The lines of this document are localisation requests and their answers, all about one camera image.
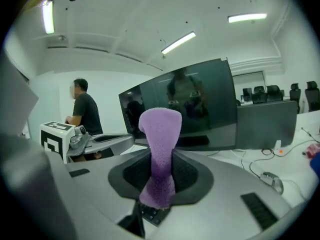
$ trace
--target black chair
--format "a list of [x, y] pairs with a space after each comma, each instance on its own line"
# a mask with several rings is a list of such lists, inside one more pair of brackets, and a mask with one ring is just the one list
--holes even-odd
[[291, 90], [290, 90], [290, 101], [296, 101], [298, 105], [298, 111], [297, 113], [300, 113], [300, 96], [301, 96], [301, 89], [299, 89], [299, 85], [297, 83], [291, 84]]
[[266, 89], [268, 93], [267, 102], [281, 102], [284, 100], [284, 95], [280, 92], [278, 85], [269, 85]]
[[309, 112], [320, 110], [320, 92], [315, 81], [306, 82], [305, 96], [309, 104]]
[[263, 86], [254, 87], [254, 94], [252, 94], [253, 104], [266, 103], [268, 95], [265, 93], [265, 88]]

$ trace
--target cable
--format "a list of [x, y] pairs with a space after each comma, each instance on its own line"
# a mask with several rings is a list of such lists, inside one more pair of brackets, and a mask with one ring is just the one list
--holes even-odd
[[130, 152], [129, 152], [129, 153], [131, 153], [131, 151], [134, 149], [134, 147], [135, 147], [135, 145], [132, 146], [132, 148], [130, 149]]
[[295, 183], [293, 180], [291, 180], [291, 179], [281, 179], [283, 182], [292, 182], [295, 186], [296, 186], [296, 188], [297, 188], [297, 190], [298, 190], [298, 192], [299, 192], [299, 195], [301, 196], [301, 198], [306, 202], [306, 201], [308, 201], [308, 199], [307, 198], [305, 198], [304, 197], [304, 195], [302, 194], [302, 191], [301, 191], [301, 189], [300, 189], [300, 187], [298, 186], [298, 184], [297, 183]]
[[301, 127], [301, 129], [303, 130], [303, 131], [305, 131], [306, 132], [306, 134], [308, 134], [315, 142], [317, 142], [317, 143], [320, 143], [320, 141], [318, 141], [318, 140], [316, 140], [312, 135], [311, 135], [311, 133], [310, 132], [308, 132], [308, 131], [306, 131], [305, 129], [303, 129], [302, 127]]
[[213, 154], [208, 154], [208, 155], [205, 155], [205, 157], [210, 157], [210, 156], [213, 156], [213, 155], [215, 155], [215, 154], [218, 154], [220, 152], [220, 150], [218, 151], [218, 152], [215, 152], [215, 153], [213, 153]]
[[264, 158], [264, 159], [257, 159], [257, 160], [254, 160], [253, 162], [251, 162], [250, 164], [249, 164], [249, 169], [250, 169], [250, 171], [255, 175], [255, 176], [257, 176], [259, 179], [260, 179], [260, 177], [256, 174], [256, 173], [254, 173], [254, 171], [251, 169], [251, 165], [253, 164], [253, 163], [255, 163], [255, 162], [257, 162], [257, 161], [264, 161], [264, 160], [271, 160], [272, 158], [274, 158], [275, 157], [275, 153], [272, 151], [270, 154], [265, 154], [265, 153], [263, 153], [264, 155], [266, 155], [266, 156], [268, 156], [268, 155], [270, 155], [270, 154], [273, 154], [273, 156], [272, 157], [269, 157], [269, 158]]
[[242, 160], [244, 160], [244, 161], [247, 161], [248, 163], [253, 163], [252, 160], [244, 159], [244, 156], [245, 156], [245, 155], [241, 156], [241, 155], [236, 154], [233, 150], [230, 150], [230, 151], [231, 151], [236, 157], [238, 157], [238, 158], [240, 158], [240, 159], [242, 159]]
[[[271, 154], [272, 154], [273, 156], [272, 156], [272, 157], [269, 157], [269, 158], [257, 159], [257, 160], [252, 161], [252, 162], [249, 164], [249, 169], [250, 169], [250, 171], [251, 171], [253, 174], [255, 174], [255, 175], [260, 179], [260, 177], [259, 177], [256, 173], [254, 173], [254, 172], [252, 171], [252, 169], [251, 169], [251, 165], [252, 165], [253, 163], [255, 163], [255, 162], [257, 162], [257, 161], [271, 160], [271, 159], [274, 158], [275, 156], [276, 156], [276, 157], [279, 157], [279, 158], [283, 158], [283, 157], [285, 157], [286, 155], [288, 155], [294, 148], [296, 148], [296, 147], [298, 147], [298, 146], [300, 146], [300, 145], [302, 145], [302, 144], [304, 144], [304, 143], [313, 142], [313, 141], [314, 141], [313, 139], [309, 139], [309, 140], [303, 141], [303, 142], [301, 142], [301, 143], [293, 146], [293, 147], [292, 147], [287, 153], [285, 153], [284, 155], [277, 155], [277, 154], [275, 154], [275, 152], [274, 152], [271, 148], [269, 148], [269, 147], [263, 148], [263, 149], [261, 150], [261, 152], [262, 152], [264, 155], [268, 156], [268, 155], [271, 155]], [[266, 150], [270, 151], [270, 154], [264, 153], [264, 151], [266, 151]]]
[[306, 143], [306, 142], [314, 142], [314, 140], [313, 140], [313, 139], [309, 139], [309, 140], [306, 140], [306, 141], [304, 141], [304, 142], [301, 142], [301, 143], [293, 146], [293, 147], [292, 147], [287, 153], [285, 153], [284, 155], [277, 155], [277, 154], [275, 154], [275, 155], [276, 155], [277, 157], [279, 157], [279, 158], [283, 158], [283, 157], [285, 157], [286, 155], [288, 155], [295, 147], [298, 147], [298, 146], [300, 146], [300, 145], [302, 145], [302, 144], [304, 144], [304, 143]]
[[243, 169], [245, 169], [245, 167], [244, 167], [244, 164], [242, 163], [242, 160], [244, 159], [246, 153], [247, 153], [247, 151], [244, 152], [244, 154], [243, 154], [243, 156], [242, 156], [242, 158], [241, 158], [241, 165], [242, 165], [242, 168], [243, 168]]
[[244, 159], [245, 154], [247, 153], [247, 151], [246, 150], [240, 150], [240, 149], [234, 149], [234, 150], [231, 150], [231, 151], [232, 151], [233, 154], [235, 154], [234, 151], [235, 152], [244, 152], [243, 156], [241, 157], [241, 165], [242, 165], [242, 168], [245, 170], [245, 167], [244, 167], [244, 164], [242, 163], [242, 160]]

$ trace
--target white ceiling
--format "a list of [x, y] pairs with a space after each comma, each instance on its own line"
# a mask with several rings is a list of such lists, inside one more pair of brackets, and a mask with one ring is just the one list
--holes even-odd
[[[55, 33], [47, 35], [39, 17], [34, 22], [35, 39], [45, 39], [49, 47], [102, 49], [163, 67], [222, 44], [270, 37], [285, 6], [286, 0], [54, 0]], [[255, 12], [268, 16], [255, 23], [228, 23], [228, 16]], [[191, 31], [197, 37], [163, 60], [165, 42], [168, 45]], [[67, 39], [59, 41], [58, 35]]]

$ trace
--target fluorescent light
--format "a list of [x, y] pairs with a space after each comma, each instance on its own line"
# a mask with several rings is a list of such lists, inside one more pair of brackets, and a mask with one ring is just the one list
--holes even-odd
[[171, 79], [166, 79], [166, 80], [159, 81], [158, 83], [163, 83], [163, 82], [170, 81], [170, 80]]
[[250, 20], [263, 20], [266, 17], [267, 17], [266, 13], [248, 13], [248, 14], [229, 16], [228, 21], [229, 23], [233, 23], [233, 22], [250, 21]]
[[196, 36], [195, 32], [191, 32], [189, 34], [186, 34], [185, 36], [181, 37], [179, 40], [175, 41], [174, 43], [170, 44], [167, 48], [164, 48], [161, 52], [163, 54], [167, 54], [172, 49], [176, 48], [177, 46], [183, 44], [184, 42], [190, 40], [191, 38], [194, 38]]
[[45, 32], [47, 34], [52, 34], [53, 32], [55, 32], [52, 5], [53, 5], [52, 1], [49, 3], [47, 0], [43, 1], [42, 15], [43, 15]]

